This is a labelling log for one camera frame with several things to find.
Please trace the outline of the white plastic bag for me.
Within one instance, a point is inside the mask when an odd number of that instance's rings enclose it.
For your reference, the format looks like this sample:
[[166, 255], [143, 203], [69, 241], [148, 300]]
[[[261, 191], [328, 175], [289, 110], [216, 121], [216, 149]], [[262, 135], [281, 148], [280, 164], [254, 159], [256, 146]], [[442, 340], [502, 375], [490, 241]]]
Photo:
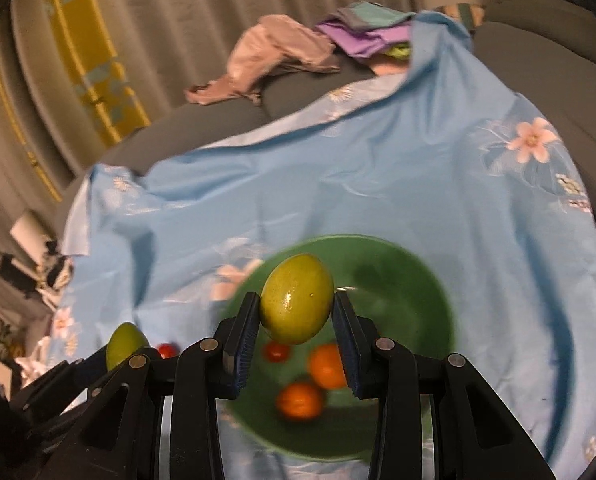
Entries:
[[18, 356], [15, 363], [20, 367], [21, 387], [25, 388], [36, 379], [44, 375], [50, 367], [48, 366], [48, 349], [52, 338], [42, 337], [28, 356]]

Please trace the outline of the blue floral cloth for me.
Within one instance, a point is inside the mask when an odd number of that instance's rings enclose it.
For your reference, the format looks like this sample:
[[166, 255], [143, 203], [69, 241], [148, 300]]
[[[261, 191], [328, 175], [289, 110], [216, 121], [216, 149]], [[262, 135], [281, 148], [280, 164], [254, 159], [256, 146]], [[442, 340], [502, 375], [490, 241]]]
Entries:
[[379, 237], [435, 274], [454, 348], [574, 479], [596, 452], [596, 224], [568, 149], [462, 26], [420, 13], [405, 75], [142, 176], [96, 165], [69, 211], [74, 278], [50, 359], [89, 356], [127, 321], [155, 344], [192, 344], [248, 266], [321, 235]]

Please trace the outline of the yellow-green fruit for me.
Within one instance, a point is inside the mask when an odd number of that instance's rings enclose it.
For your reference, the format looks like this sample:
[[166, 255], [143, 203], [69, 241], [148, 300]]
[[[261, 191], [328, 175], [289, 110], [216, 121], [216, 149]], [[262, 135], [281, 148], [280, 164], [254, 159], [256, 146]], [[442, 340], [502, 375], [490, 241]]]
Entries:
[[325, 325], [334, 294], [333, 277], [319, 258], [311, 254], [287, 258], [264, 283], [262, 326], [279, 344], [304, 344]]

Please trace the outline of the green bowl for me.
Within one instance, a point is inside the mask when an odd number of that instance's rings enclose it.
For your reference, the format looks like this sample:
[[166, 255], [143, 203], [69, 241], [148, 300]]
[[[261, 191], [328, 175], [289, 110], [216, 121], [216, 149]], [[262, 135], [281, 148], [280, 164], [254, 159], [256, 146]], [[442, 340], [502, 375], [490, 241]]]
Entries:
[[[296, 254], [319, 258], [335, 285], [347, 290], [356, 314], [370, 318], [380, 336], [428, 358], [444, 358], [453, 349], [452, 308], [435, 274], [404, 248], [369, 236], [316, 237], [248, 266], [226, 301], [224, 316], [235, 315], [246, 292], [261, 292], [275, 266]], [[309, 380], [307, 357], [334, 341], [331, 325], [293, 348], [284, 363], [265, 358], [269, 339], [266, 332], [259, 333], [247, 386], [227, 406], [240, 427], [269, 448], [306, 460], [367, 460], [374, 445], [377, 401], [357, 400], [348, 388], [327, 391], [323, 414], [311, 422], [289, 422], [275, 406], [284, 387]]]

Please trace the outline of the grey yellow curtain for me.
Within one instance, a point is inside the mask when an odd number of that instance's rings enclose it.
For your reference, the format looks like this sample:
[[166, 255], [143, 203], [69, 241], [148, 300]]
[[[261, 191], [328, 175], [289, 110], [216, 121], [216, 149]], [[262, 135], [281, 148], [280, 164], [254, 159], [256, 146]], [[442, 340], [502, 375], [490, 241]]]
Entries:
[[[25, 212], [57, 228], [97, 162], [146, 171], [227, 133], [250, 129], [367, 76], [273, 79], [261, 106], [189, 105], [188, 87], [222, 75], [239, 36], [266, 14], [313, 25], [357, 0], [10, 0], [0, 14], [0, 257], [18, 254], [10, 228]], [[417, 10], [423, 0], [368, 0]], [[0, 279], [0, 308], [35, 316]]]

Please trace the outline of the red tomato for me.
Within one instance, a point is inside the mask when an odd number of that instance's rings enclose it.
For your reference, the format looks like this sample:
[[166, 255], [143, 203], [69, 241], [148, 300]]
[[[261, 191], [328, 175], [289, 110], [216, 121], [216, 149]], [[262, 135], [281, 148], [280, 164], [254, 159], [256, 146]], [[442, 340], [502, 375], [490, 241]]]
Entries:
[[179, 347], [171, 342], [165, 342], [164, 344], [158, 344], [157, 350], [162, 359], [172, 359], [179, 355]]
[[291, 347], [271, 340], [264, 345], [262, 354], [267, 362], [284, 363], [290, 358]]

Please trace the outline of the purple folded clothes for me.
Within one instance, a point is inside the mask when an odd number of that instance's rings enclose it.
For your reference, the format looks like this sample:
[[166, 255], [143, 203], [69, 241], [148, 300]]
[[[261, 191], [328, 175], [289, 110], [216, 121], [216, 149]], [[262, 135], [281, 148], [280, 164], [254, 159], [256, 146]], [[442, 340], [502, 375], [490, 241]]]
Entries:
[[350, 58], [366, 61], [376, 54], [406, 60], [411, 54], [415, 12], [403, 12], [368, 1], [338, 8], [314, 29], [327, 36]]

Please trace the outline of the black device on stand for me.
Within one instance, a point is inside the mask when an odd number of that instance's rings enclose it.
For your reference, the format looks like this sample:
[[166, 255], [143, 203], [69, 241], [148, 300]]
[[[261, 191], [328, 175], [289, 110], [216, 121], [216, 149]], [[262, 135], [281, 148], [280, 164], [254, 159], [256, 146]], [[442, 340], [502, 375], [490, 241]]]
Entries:
[[9, 252], [0, 261], [0, 278], [19, 290], [26, 298], [40, 297], [38, 267], [52, 234], [36, 213], [25, 210], [10, 228], [10, 237], [30, 263], [25, 263]]

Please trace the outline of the small orange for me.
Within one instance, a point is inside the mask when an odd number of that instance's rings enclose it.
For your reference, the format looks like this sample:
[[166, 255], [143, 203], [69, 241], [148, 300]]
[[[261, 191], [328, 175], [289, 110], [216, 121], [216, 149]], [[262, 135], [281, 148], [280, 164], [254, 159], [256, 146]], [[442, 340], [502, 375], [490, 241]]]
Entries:
[[309, 422], [323, 414], [325, 396], [311, 382], [293, 382], [278, 393], [275, 406], [284, 419]]

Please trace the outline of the green round fruit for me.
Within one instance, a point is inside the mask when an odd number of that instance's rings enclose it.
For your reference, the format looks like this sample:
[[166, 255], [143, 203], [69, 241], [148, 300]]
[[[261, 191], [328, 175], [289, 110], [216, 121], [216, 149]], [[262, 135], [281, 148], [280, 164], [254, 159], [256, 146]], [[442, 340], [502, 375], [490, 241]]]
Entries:
[[120, 324], [112, 333], [106, 346], [106, 367], [108, 372], [141, 348], [148, 348], [149, 342], [138, 326], [130, 322]]

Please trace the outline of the large orange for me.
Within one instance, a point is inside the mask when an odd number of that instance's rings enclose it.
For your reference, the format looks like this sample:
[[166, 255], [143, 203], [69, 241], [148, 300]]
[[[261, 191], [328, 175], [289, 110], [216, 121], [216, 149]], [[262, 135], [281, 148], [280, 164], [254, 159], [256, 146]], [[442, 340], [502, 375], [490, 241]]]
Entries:
[[307, 371], [313, 382], [325, 390], [338, 390], [347, 385], [340, 351], [334, 342], [321, 344], [310, 352]]

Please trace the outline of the pink crumpled garment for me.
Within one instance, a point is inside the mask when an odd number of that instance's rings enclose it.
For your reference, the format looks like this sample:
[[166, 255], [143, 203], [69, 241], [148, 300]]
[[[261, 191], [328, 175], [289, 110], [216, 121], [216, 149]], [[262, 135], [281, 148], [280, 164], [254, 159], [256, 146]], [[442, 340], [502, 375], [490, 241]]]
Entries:
[[327, 36], [285, 14], [264, 15], [239, 37], [225, 74], [186, 89], [185, 98], [199, 105], [246, 98], [258, 105], [266, 78], [296, 72], [339, 72], [335, 50]]

